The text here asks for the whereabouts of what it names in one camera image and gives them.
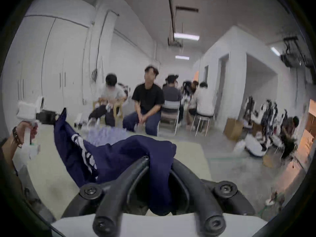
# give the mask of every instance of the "ceiling pipe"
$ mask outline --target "ceiling pipe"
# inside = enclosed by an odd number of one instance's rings
[[[174,14],[172,8],[172,0],[169,0],[170,14],[171,14],[171,27],[172,27],[172,39],[174,41]]]

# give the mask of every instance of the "man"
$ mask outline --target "man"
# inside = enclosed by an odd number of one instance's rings
[[[292,138],[295,128],[298,127],[299,119],[297,116],[289,117],[282,123],[280,137],[284,144],[284,153],[282,159],[285,159],[294,149],[294,139]]]
[[[136,87],[132,99],[135,101],[135,112],[123,119],[123,128],[134,131],[137,123],[146,124],[146,133],[157,136],[157,127],[160,121],[160,108],[164,104],[162,89],[154,84],[159,74],[154,66],[145,69],[145,83]]]
[[[168,77],[166,78],[167,85],[162,88],[165,101],[171,101],[171,102],[181,101],[181,97],[182,97],[181,91],[176,88],[176,83],[177,83],[178,77],[179,76],[177,76],[177,75],[168,75]],[[177,110],[166,109],[164,107],[162,107],[161,110],[165,113],[177,112]]]
[[[207,83],[202,82],[200,84],[200,88],[198,88],[188,107],[187,113],[187,123],[188,128],[191,128],[193,117],[195,115],[205,116],[205,117],[212,117],[214,114],[214,107],[213,103],[210,99],[210,93],[207,90]]]
[[[105,124],[109,126],[115,126],[115,119],[113,113],[113,106],[115,103],[124,102],[127,96],[123,88],[117,83],[117,77],[115,74],[108,74],[105,78],[105,84],[101,86],[98,90],[98,103],[99,107],[94,109],[94,111],[89,115],[90,118],[100,118],[105,115]],[[110,105],[111,109],[106,109],[107,104]]]

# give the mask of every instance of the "jeans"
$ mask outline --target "jeans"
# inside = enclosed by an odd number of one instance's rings
[[[148,111],[141,109],[141,113],[144,115]],[[148,135],[157,136],[157,128],[160,121],[161,112],[157,112],[147,118],[145,124],[145,131]],[[139,123],[137,112],[133,112],[123,119],[123,128],[128,131],[134,132],[134,127]]]
[[[281,140],[284,144],[284,153],[282,159],[285,159],[295,148],[293,140],[288,139],[285,135],[281,136]]]

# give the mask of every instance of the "hand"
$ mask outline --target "hand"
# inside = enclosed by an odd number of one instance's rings
[[[32,125],[29,122],[22,121],[16,127],[16,133],[22,144],[24,143],[24,132],[26,128],[31,129],[31,140],[33,140],[35,138],[35,135],[37,134],[37,124],[35,124],[35,126],[32,127]]]
[[[143,115],[142,115],[142,114],[138,114],[138,122],[139,122],[140,124],[144,123],[144,122],[143,122]]]

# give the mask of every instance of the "gray t-shirt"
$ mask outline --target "gray t-shirt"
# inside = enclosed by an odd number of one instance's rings
[[[162,88],[165,101],[181,101],[181,92],[175,87],[164,86]]]
[[[175,87],[170,87],[170,86],[164,86],[162,88],[163,91],[163,95],[165,97],[165,101],[172,101],[172,102],[176,102],[176,101],[181,101],[181,91],[178,90]],[[172,110],[172,109],[166,109],[166,108],[161,108],[161,110],[163,112],[166,113],[174,113],[177,112],[177,110]]]
[[[98,90],[97,98],[104,97],[107,99],[119,99],[125,97],[126,94],[120,85],[115,85],[115,88],[109,89],[104,83]]]

